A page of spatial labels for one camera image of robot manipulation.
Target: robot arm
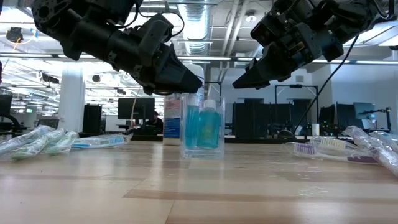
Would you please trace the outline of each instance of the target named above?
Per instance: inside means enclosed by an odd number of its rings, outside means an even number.
[[[253,28],[251,36],[263,47],[263,57],[254,59],[235,88],[264,88],[271,80],[290,78],[300,67],[324,56],[328,62],[344,54],[343,44],[373,28],[382,13],[377,0],[337,3],[322,0],[314,7],[311,0],[278,0]],[[391,0],[389,19],[395,13]]]
[[[126,22],[134,5],[137,15],[141,4],[142,0],[35,0],[32,13],[38,30],[60,41],[69,58],[79,60],[86,52],[130,73],[148,95],[196,93],[201,81],[178,60],[173,45],[164,44],[173,29],[164,16],[119,30],[128,27],[118,24]]]

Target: white bottle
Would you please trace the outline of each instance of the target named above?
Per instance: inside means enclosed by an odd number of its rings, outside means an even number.
[[[205,72],[203,68],[199,65],[193,65],[190,63],[184,63],[184,65],[195,74],[201,81],[202,87],[199,88],[197,93],[192,93],[197,95],[200,99],[200,105],[203,104],[205,98]],[[179,146],[181,141],[181,94],[174,93],[166,96],[164,99],[164,132],[163,132],[163,145],[168,146]]]

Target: blue mouthwash bottle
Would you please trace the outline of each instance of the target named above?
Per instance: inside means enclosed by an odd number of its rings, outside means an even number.
[[[196,147],[198,141],[200,99],[191,94],[187,96],[187,111],[185,117],[184,143],[187,149]]]
[[[205,100],[204,109],[199,114],[199,133],[197,146],[205,149],[218,148],[220,115],[215,100]]]

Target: white column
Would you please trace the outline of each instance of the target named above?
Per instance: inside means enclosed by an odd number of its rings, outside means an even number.
[[[24,114],[24,125],[28,130],[33,130],[35,128],[35,121],[37,119],[37,107],[27,107],[26,109],[31,109],[32,112],[26,112]]]
[[[61,80],[59,128],[81,132],[85,106],[86,84],[79,63],[64,63]]]

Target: plastic toothbrush package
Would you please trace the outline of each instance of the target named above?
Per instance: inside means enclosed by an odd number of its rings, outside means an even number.
[[[131,141],[133,133],[124,134],[106,134],[102,136],[78,138],[72,145],[74,149],[101,149],[105,147],[116,147],[128,144]]]
[[[356,126],[349,126],[343,134],[352,137],[356,145],[366,148],[375,160],[398,177],[398,153],[388,143],[369,136]]]
[[[382,140],[390,146],[392,150],[398,152],[398,136],[395,134],[385,133],[384,131],[373,131],[370,136]]]
[[[63,129],[49,132],[36,141],[16,149],[16,151],[12,152],[11,159],[19,161],[34,157],[49,145],[50,142],[59,141],[64,135],[65,131]]]
[[[27,134],[23,134],[21,136],[3,142],[2,144],[0,144],[0,154],[16,150],[19,147],[22,147],[23,145],[32,143],[50,131],[54,131],[54,129],[48,126],[40,125]]]
[[[357,164],[378,165],[364,149],[349,142],[329,137],[314,137],[309,143],[290,142],[282,145],[284,151],[307,159],[325,159]]]
[[[72,148],[72,145],[78,136],[78,133],[74,131],[69,131],[64,136],[62,136],[59,141],[50,142],[50,144],[44,147],[41,154],[49,154],[51,156],[56,156],[59,154],[69,154],[70,149]]]

